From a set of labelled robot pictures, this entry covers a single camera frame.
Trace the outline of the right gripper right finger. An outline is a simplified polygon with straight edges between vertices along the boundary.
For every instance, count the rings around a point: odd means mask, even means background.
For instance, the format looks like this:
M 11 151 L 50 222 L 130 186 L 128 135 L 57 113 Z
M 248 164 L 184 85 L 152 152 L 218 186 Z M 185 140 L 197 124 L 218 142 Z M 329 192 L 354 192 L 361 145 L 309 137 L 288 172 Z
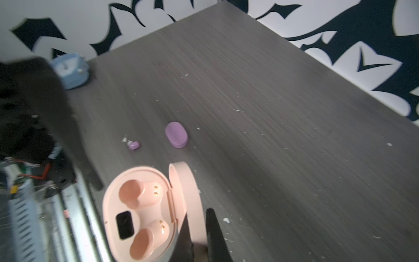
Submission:
M 206 210 L 206 231 L 209 262 L 233 262 L 220 228 L 215 210 Z

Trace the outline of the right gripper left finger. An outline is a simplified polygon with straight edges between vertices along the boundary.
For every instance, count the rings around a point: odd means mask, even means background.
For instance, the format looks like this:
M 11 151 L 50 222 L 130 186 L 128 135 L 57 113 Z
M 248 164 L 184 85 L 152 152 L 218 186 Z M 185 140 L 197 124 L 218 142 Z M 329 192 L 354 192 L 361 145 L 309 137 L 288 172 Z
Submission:
M 187 215 L 185 215 L 181 230 L 169 262 L 193 262 L 194 247 L 190 236 Z

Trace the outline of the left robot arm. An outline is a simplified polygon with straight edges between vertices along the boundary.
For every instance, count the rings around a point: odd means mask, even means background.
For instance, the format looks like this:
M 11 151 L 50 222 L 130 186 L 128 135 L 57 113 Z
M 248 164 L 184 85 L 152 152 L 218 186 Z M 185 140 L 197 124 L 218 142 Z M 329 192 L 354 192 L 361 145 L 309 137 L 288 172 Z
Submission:
M 93 188 L 103 189 L 67 94 L 49 62 L 31 57 L 1 63 L 1 157 L 44 164 L 56 145 Z

